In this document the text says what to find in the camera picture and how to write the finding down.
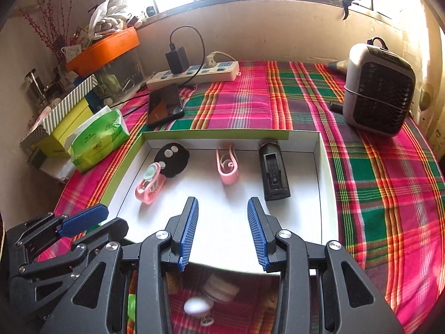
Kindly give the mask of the black charger adapter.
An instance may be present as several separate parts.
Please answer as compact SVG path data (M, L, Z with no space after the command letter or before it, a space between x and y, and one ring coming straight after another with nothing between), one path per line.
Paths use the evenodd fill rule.
M165 54L170 71L176 75L185 72L189 67L189 60L184 47L176 47L170 43L170 50Z

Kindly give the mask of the green tissue pack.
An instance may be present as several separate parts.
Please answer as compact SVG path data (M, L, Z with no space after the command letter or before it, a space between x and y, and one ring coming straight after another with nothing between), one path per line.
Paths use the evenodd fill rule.
M64 147L76 170L85 173L129 138L122 113L105 106L73 131Z

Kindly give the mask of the yellow cardboard box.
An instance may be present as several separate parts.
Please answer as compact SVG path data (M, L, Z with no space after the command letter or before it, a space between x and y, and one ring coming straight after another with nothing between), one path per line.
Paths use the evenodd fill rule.
M37 142L33 148L41 149L47 157L69 157L69 152L65 149L66 139L92 115L88 101L83 98L55 127L51 135Z

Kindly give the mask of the plaid pink green cloth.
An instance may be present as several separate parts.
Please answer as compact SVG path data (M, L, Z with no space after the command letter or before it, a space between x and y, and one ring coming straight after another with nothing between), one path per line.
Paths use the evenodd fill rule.
M444 291L444 177L412 120L392 138L355 130L329 108L344 75L322 64L246 61L233 82L181 91L188 129L318 131L337 200L339 237L414 333Z

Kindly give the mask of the green white spool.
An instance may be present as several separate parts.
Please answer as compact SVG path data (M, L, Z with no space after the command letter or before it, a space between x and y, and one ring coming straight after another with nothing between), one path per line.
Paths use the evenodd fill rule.
M136 295L129 294L127 298L127 316L134 323L136 322Z

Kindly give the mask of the white round knob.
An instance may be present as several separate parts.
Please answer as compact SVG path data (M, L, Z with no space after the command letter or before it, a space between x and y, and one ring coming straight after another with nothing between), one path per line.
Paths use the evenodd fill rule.
M214 306L214 301L206 296L194 296L188 299L183 306L187 315L200 321L201 326L211 326L214 323L210 316Z

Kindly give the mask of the black rectangular device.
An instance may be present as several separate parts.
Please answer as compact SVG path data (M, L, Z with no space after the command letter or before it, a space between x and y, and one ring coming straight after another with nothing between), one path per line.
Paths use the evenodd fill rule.
M265 201L290 197L290 187L281 148L276 142L265 142L259 147Z

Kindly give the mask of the pink carabiner clip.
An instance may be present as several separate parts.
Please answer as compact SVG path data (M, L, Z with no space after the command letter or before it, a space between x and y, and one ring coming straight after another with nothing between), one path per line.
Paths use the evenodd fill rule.
M221 154L216 149L216 168L224 185L237 183L239 179L239 165L233 144L230 145L228 152L225 154Z

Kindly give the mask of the grey white tube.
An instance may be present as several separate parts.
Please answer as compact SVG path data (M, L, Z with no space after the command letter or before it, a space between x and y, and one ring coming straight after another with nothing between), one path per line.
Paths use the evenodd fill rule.
M329 62L327 68L332 71L341 72L346 74L348 70L348 60Z

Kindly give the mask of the small white round jar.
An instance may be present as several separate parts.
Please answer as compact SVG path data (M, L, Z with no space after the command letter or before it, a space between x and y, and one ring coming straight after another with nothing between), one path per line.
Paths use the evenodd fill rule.
M225 281L215 274L211 274L202 287L202 292L208 298L222 304L231 302L237 296L239 290L238 286Z

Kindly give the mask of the small grey desk heater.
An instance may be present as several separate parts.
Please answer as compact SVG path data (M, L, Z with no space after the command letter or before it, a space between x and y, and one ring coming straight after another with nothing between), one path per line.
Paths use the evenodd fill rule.
M349 51L342 114L364 131L395 136L410 111L416 85L410 63L376 36Z

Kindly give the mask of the black window latch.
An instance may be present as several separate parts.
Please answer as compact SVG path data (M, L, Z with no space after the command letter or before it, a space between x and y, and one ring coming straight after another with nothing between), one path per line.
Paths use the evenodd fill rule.
M343 8L343 20L346 20L349 16L349 7L353 4L353 2L360 0L341 0L342 8Z

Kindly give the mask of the white flat package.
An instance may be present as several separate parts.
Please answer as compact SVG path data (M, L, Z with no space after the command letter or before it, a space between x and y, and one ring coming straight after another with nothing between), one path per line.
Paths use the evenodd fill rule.
M39 170L51 176L56 181L67 183L76 171L70 158L46 158Z

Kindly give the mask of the pink clip with mint cap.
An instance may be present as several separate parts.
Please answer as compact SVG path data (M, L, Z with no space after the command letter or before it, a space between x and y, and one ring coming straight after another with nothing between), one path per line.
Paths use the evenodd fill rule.
M149 165L142 181L135 188L136 198L146 205L150 205L159 195L166 177L161 173L161 165L154 162Z

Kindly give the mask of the black oval disc with buttons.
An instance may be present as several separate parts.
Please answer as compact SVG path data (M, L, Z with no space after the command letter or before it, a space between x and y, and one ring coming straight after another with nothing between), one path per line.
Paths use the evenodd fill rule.
M161 174L171 179L181 174L190 158L190 153L179 143L168 143L155 155L154 162L161 166Z

